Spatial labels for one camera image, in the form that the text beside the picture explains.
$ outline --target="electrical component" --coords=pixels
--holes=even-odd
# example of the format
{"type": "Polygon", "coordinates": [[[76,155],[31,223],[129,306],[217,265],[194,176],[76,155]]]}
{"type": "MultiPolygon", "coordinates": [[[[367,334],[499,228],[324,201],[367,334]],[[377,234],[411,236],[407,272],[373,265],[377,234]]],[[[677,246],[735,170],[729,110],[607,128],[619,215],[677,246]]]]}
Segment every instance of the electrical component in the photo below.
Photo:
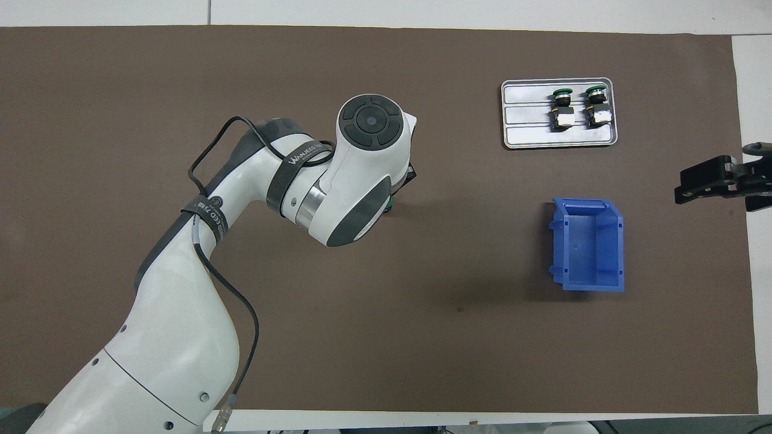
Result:
{"type": "Polygon", "coordinates": [[[574,108],[571,107],[571,93],[573,92],[574,90],[564,87],[552,93],[552,96],[555,97],[555,108],[550,110],[550,119],[554,131],[565,131],[574,126],[576,116],[574,115],[574,108]]]}
{"type": "Polygon", "coordinates": [[[601,127],[611,123],[611,106],[606,103],[606,86],[603,84],[588,87],[587,93],[587,126],[601,127]]]}

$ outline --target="robot control button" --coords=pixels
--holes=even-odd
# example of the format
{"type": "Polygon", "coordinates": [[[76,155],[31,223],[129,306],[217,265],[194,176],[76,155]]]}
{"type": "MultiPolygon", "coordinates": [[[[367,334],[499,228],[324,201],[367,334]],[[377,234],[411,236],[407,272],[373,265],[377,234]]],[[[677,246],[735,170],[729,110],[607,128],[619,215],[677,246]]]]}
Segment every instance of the robot control button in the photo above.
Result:
{"type": "Polygon", "coordinates": [[[394,140],[394,137],[396,137],[397,133],[399,133],[401,126],[402,126],[402,122],[400,122],[399,119],[393,119],[389,124],[388,128],[386,128],[384,132],[378,135],[378,143],[386,144],[394,140]]]}
{"type": "Polygon", "coordinates": [[[372,145],[373,137],[357,128],[356,125],[346,125],[344,131],[346,132],[346,135],[349,139],[356,142],[360,146],[370,147],[372,145]]]}
{"type": "Polygon", "coordinates": [[[378,106],[366,106],[357,114],[357,125],[370,134],[383,131],[387,122],[386,113],[378,106]]]}
{"type": "Polygon", "coordinates": [[[367,97],[367,96],[362,96],[362,97],[352,99],[343,108],[343,113],[341,114],[341,117],[345,120],[354,119],[354,114],[357,112],[359,107],[362,107],[367,103],[370,103],[370,97],[367,97]]]}
{"type": "Polygon", "coordinates": [[[397,104],[391,102],[388,98],[381,97],[380,95],[373,95],[373,104],[377,104],[386,110],[386,113],[394,116],[399,114],[399,107],[397,104]]]}

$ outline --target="black cable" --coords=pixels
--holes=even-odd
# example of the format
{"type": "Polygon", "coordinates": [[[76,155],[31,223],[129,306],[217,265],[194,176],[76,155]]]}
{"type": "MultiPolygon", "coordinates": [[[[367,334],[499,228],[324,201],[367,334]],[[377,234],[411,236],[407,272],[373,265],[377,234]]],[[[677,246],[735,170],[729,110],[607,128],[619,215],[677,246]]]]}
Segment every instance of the black cable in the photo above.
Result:
{"type": "MultiPolygon", "coordinates": [[[[234,116],[234,117],[228,119],[227,122],[225,122],[225,124],[222,126],[222,128],[220,128],[220,132],[218,132],[217,135],[215,136],[215,139],[212,140],[212,142],[209,144],[209,146],[207,146],[203,150],[203,152],[198,156],[198,158],[196,158],[195,161],[193,161],[193,164],[191,164],[191,167],[188,169],[188,178],[190,178],[191,181],[193,181],[193,183],[196,184],[196,187],[198,187],[198,193],[200,195],[202,195],[202,196],[209,196],[209,193],[206,191],[206,187],[204,187],[204,185],[201,183],[201,181],[199,181],[198,178],[196,178],[196,176],[193,175],[193,171],[198,167],[199,164],[201,164],[202,161],[204,161],[204,158],[206,158],[206,156],[209,154],[209,151],[214,149],[215,145],[220,141],[222,136],[225,135],[225,132],[228,130],[228,128],[230,128],[231,125],[233,125],[233,123],[236,122],[237,120],[240,120],[241,122],[247,124],[249,129],[252,130],[252,132],[255,134],[255,136],[257,136],[258,139],[260,139],[262,144],[265,147],[267,147],[271,151],[271,153],[273,153],[278,159],[283,160],[284,158],[286,158],[286,155],[283,155],[281,152],[277,151],[276,148],[273,147],[273,145],[269,141],[267,141],[259,133],[259,131],[257,131],[257,127],[255,126],[255,124],[252,123],[252,121],[250,121],[246,117],[234,116]]],[[[325,144],[329,144],[330,147],[334,147],[334,143],[332,143],[330,141],[320,141],[320,142],[321,143],[325,143],[325,144]]],[[[332,151],[330,151],[330,153],[328,155],[326,155],[324,158],[320,158],[319,160],[314,160],[314,161],[307,161],[306,164],[304,164],[303,166],[304,167],[313,167],[313,166],[317,166],[319,164],[326,163],[326,162],[328,162],[332,158],[332,156],[333,156],[332,155],[332,151]]]]}
{"type": "Polygon", "coordinates": [[[201,260],[201,263],[204,264],[207,270],[217,279],[220,283],[226,288],[228,288],[231,293],[241,300],[242,303],[244,303],[244,306],[246,306],[247,310],[249,311],[249,314],[252,315],[252,322],[255,325],[255,338],[252,339],[252,348],[249,350],[249,357],[246,359],[246,363],[244,364],[244,368],[242,368],[242,373],[239,376],[239,380],[236,381],[235,385],[233,386],[233,391],[231,392],[233,395],[236,395],[239,393],[239,388],[241,387],[242,382],[244,381],[244,377],[246,376],[246,372],[249,370],[249,366],[252,364],[252,358],[255,356],[255,349],[257,348],[257,340],[260,336],[260,322],[257,319],[257,313],[255,312],[255,308],[252,307],[251,303],[244,297],[243,294],[239,292],[228,280],[226,280],[222,274],[220,274],[219,271],[212,265],[212,263],[209,262],[209,259],[207,259],[206,255],[204,254],[204,251],[201,249],[201,243],[194,242],[193,246],[195,248],[196,255],[198,255],[198,258],[201,260]]]}
{"type": "MultiPolygon", "coordinates": [[[[206,187],[201,183],[201,181],[196,178],[196,176],[193,174],[193,171],[198,167],[198,165],[206,158],[207,154],[209,154],[209,151],[211,151],[215,145],[220,141],[222,136],[225,134],[225,132],[228,130],[228,128],[233,125],[234,122],[237,120],[240,120],[241,122],[247,124],[249,126],[249,129],[252,130],[252,132],[257,136],[258,139],[268,148],[270,151],[280,160],[284,160],[286,158],[284,155],[282,155],[280,152],[278,152],[258,131],[255,124],[252,123],[249,119],[241,116],[234,116],[230,119],[228,119],[227,122],[222,126],[220,131],[215,136],[215,139],[209,144],[209,146],[204,149],[204,151],[198,156],[198,158],[195,159],[193,164],[191,164],[191,167],[188,169],[188,178],[193,181],[194,184],[198,187],[198,192],[205,197],[209,196],[209,192],[206,191],[206,187]]],[[[303,166],[317,166],[319,164],[323,164],[328,162],[334,152],[334,143],[330,141],[320,141],[320,143],[324,143],[330,146],[330,153],[326,155],[324,158],[320,158],[319,160],[314,161],[307,161],[303,166]]],[[[193,217],[193,246],[195,248],[196,255],[198,255],[198,259],[201,261],[201,263],[204,265],[204,267],[220,282],[222,285],[227,288],[236,298],[241,300],[241,302],[244,304],[244,306],[249,311],[249,314],[252,316],[252,322],[255,326],[255,337],[252,340],[252,348],[249,350],[249,356],[246,359],[246,363],[244,364],[244,368],[242,368],[242,373],[239,376],[239,379],[236,381],[235,385],[233,386],[233,391],[231,392],[233,395],[236,395],[239,393],[239,389],[241,388],[242,382],[244,382],[244,377],[246,376],[246,372],[249,370],[249,366],[252,364],[252,359],[255,357],[255,349],[257,348],[257,341],[260,336],[260,322],[257,318],[257,313],[255,312],[255,308],[252,307],[249,300],[244,297],[243,294],[239,292],[222,274],[220,274],[219,271],[215,268],[215,266],[212,265],[211,262],[209,262],[209,259],[204,254],[204,251],[201,249],[201,242],[198,238],[198,216],[194,215],[193,217]]]]}
{"type": "Polygon", "coordinates": [[[758,431],[759,429],[762,429],[762,428],[767,428],[768,426],[772,426],[772,422],[769,422],[769,423],[765,423],[765,424],[763,424],[763,425],[761,425],[761,426],[757,426],[756,428],[754,428],[754,429],[751,429],[751,430],[748,432],[748,434],[753,434],[754,432],[758,431]]]}

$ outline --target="brown mat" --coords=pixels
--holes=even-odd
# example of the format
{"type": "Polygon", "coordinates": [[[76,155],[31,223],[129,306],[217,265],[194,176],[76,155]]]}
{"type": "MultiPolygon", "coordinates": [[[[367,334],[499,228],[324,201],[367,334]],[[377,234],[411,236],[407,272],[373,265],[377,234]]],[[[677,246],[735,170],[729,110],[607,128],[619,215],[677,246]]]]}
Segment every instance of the brown mat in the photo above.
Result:
{"type": "MultiPolygon", "coordinates": [[[[0,38],[0,404],[49,401],[117,331],[142,259],[195,192],[188,166],[226,119],[292,117],[331,139],[340,105],[377,92],[418,117],[418,178],[370,235],[326,249],[255,204],[215,251],[261,315],[241,408],[757,412],[743,202],[672,200],[680,169],[739,154],[728,36],[142,27],[0,38]],[[617,144],[503,147],[504,80],[583,76],[614,82],[617,144]],[[621,210],[624,293],[551,281],[555,196],[621,210]]],[[[245,356],[249,318],[224,298],[245,356]]]]}

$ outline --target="circular button panel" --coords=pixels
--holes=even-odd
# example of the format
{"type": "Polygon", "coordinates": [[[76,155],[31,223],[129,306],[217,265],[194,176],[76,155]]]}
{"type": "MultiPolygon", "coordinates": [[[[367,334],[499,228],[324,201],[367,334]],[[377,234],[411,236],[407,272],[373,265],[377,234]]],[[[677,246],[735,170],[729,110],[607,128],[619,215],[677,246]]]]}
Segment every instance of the circular button panel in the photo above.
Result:
{"type": "Polygon", "coordinates": [[[399,106],[381,95],[360,95],[346,103],[338,118],[340,130],[352,145],[379,151],[393,145],[404,122],[399,106]]]}

